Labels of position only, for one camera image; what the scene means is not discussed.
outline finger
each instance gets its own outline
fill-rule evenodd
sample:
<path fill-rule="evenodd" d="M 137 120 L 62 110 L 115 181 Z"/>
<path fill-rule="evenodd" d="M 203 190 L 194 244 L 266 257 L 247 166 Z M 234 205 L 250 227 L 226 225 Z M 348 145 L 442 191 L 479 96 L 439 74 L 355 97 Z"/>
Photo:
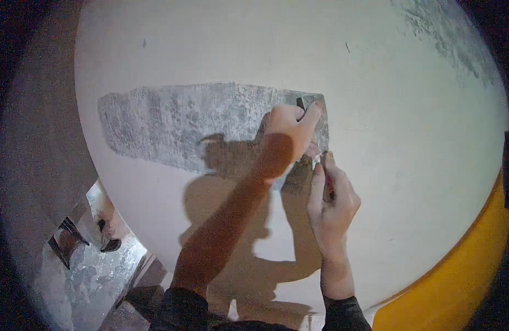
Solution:
<path fill-rule="evenodd" d="M 310 136 L 312 136 L 313 130 L 315 130 L 316 124 L 321 118 L 321 114 L 322 107 L 319 106 L 317 102 L 313 102 L 310 106 L 308 106 L 308 109 L 306 109 L 306 113 L 304 114 L 302 120 L 300 120 L 299 125 L 301 125 L 303 129 L 307 131 Z"/>
<path fill-rule="evenodd" d="M 319 146 L 317 146 L 316 143 L 310 142 L 304 154 L 311 158 L 317 158 L 317 156 L 321 154 L 321 150 L 319 149 Z"/>
<path fill-rule="evenodd" d="M 310 188 L 310 197 L 308 199 L 308 212 L 319 214 L 322 211 L 322 194 L 324 190 L 324 170 L 317 163 L 313 171 L 312 183 Z"/>
<path fill-rule="evenodd" d="M 336 165 L 336 162 L 333 159 L 333 153 L 331 151 L 327 151 L 324 154 L 323 161 L 324 169 L 326 170 L 327 175 L 332 178 L 334 193 L 336 196 L 342 196 L 347 189 L 346 182 L 348 181 L 344 171 L 338 168 Z"/>
<path fill-rule="evenodd" d="M 292 106 L 293 113 L 295 114 L 295 120 L 300 120 L 304 116 L 304 109 L 298 106 Z"/>

